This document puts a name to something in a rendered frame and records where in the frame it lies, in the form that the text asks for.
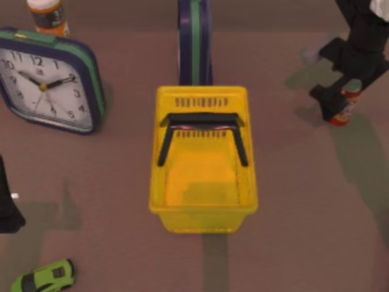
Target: hour hand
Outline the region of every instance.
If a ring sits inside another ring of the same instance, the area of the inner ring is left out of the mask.
[[[23,71],[18,71],[18,74],[22,77],[24,77],[25,79],[27,79],[28,81],[32,82],[33,84],[37,85],[37,86],[40,86],[41,83],[36,81],[34,78],[32,78],[29,74],[23,72]]]
[[[60,86],[60,85],[65,84],[65,83],[73,82],[74,80],[75,80],[74,76],[70,76],[70,77],[64,78],[64,79],[59,79],[59,80],[56,80],[54,82],[47,84],[47,88],[51,89],[51,88]]]

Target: yellow container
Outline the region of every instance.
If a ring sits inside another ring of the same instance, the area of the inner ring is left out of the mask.
[[[175,233],[235,232],[256,211],[245,88],[158,89],[149,204]]]

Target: green toy car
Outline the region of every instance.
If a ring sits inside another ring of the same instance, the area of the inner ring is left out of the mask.
[[[17,278],[11,292],[59,292],[74,284],[75,270],[71,260],[60,260],[32,269]]]

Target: brown floor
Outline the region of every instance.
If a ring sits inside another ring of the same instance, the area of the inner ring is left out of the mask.
[[[334,4],[325,14],[325,5],[294,1],[300,23],[270,19],[261,30],[250,3],[271,1],[239,0],[239,20],[222,10],[238,0],[214,1],[215,82],[249,90],[260,208],[228,237],[172,235],[149,213],[155,90],[177,82],[172,2],[111,0],[104,15],[106,1],[67,0],[71,29],[95,50],[109,97],[100,134],[31,125],[0,107],[0,152],[28,221],[0,236],[0,292],[63,257],[77,262],[72,291],[387,291],[389,75],[364,94],[350,125],[331,128],[307,94],[326,64],[304,68],[299,57],[323,36],[314,30],[325,31],[324,19],[328,31],[345,31]],[[0,24],[32,27],[23,0],[7,5]]]

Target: clock face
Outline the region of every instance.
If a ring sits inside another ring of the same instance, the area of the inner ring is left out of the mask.
[[[86,94],[71,65],[0,48],[0,77],[22,117],[73,129],[92,128]]]

